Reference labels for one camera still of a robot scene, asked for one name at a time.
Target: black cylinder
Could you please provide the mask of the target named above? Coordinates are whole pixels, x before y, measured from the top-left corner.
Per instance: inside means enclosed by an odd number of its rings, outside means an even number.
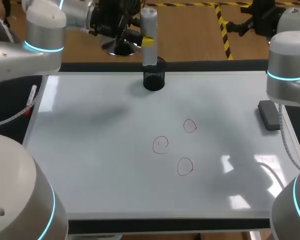
[[[149,91],[159,91],[165,86],[166,61],[158,57],[156,65],[143,66],[143,86]]]

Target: gray eraser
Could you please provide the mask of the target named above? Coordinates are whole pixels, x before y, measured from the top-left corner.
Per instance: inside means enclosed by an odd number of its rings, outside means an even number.
[[[260,101],[258,109],[264,126],[268,131],[280,130],[279,114],[273,101]]]

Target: marker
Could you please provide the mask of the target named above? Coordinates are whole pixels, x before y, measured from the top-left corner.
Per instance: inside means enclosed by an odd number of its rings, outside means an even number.
[[[33,85],[30,91],[28,101],[26,102],[26,106],[25,106],[26,108],[29,107],[30,104],[34,101],[36,91],[37,91],[37,85]],[[30,109],[28,109],[24,115],[29,116],[29,114],[30,114]]]

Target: white table surface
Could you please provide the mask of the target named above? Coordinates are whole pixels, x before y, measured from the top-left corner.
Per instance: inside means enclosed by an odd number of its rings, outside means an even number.
[[[61,73],[49,77],[24,145],[70,220],[268,218],[281,187],[259,163],[283,185],[298,170],[280,132],[261,122],[266,79],[167,72],[150,92],[141,73]]]

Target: floor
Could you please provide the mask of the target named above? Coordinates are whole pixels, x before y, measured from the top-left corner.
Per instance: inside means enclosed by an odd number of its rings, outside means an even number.
[[[207,0],[191,0],[192,3]],[[148,3],[187,3],[187,0],[148,0]],[[227,60],[222,33],[215,9],[209,6],[158,6],[158,52],[167,62]],[[250,16],[240,12],[237,5],[222,5],[225,21],[243,23]],[[14,33],[24,40],[26,18],[20,4],[12,5],[9,19]],[[264,37],[249,31],[243,37],[228,33],[229,46],[234,60],[267,59],[268,43]],[[131,57],[114,57],[100,48],[101,37],[80,32],[66,34],[64,62],[140,62],[141,54]],[[269,231],[262,232],[262,240]],[[194,240],[197,234],[126,235],[122,240]],[[202,240],[246,240],[244,233],[205,233]]]

